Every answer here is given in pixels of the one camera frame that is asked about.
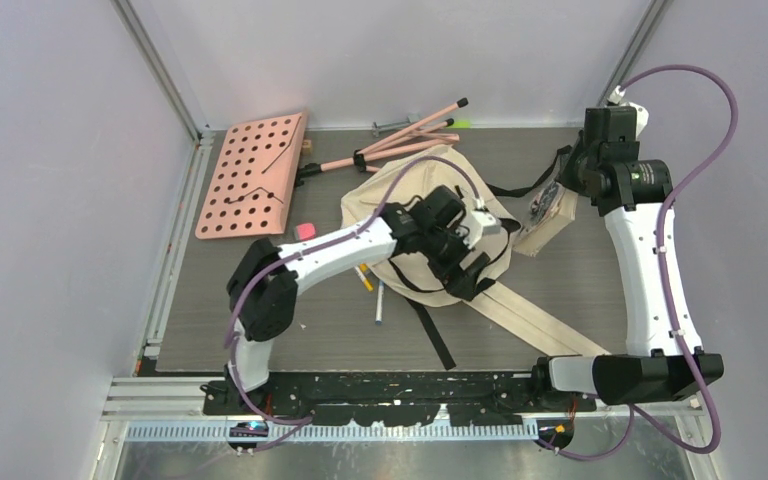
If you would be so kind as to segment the beige canvas backpack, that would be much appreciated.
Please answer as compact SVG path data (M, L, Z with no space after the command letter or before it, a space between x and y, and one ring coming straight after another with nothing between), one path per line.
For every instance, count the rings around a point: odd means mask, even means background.
M548 356L605 354L584 334L500 283L513 254L535 256L575 218L578 196L539 181L527 219L500 202L467 158L438 145L396 160L341 199L342 224L377 216L397 241L372 272L417 313L446 370L455 361L429 314L464 303Z

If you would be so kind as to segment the floral little women book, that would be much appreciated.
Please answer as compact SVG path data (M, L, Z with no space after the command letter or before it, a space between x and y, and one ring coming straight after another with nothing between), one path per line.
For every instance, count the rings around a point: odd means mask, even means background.
M524 223L513 250L535 257L576 218L579 195L552 182L532 199L529 219Z

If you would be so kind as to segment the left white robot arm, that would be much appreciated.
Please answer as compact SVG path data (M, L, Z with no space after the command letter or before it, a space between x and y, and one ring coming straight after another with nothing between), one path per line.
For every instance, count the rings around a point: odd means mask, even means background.
M265 405L273 341L290 327L298 297L311 287L363 263L419 254L443 291L471 300L487 287L480 275L491 263L476 246L501 230L482 200L468 207L456 191L440 186L406 203L381 203L358 223L313 240L255 241L226 286L228 400L244 414Z

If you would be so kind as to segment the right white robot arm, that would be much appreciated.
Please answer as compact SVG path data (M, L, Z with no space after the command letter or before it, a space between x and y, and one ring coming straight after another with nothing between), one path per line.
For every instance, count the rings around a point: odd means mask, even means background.
M614 246L627 312L626 353L543 357L531 397L556 410L573 394L608 405L676 402L721 378L689 314L672 238L668 166L639 157L643 110L589 108L558 179L590 199Z

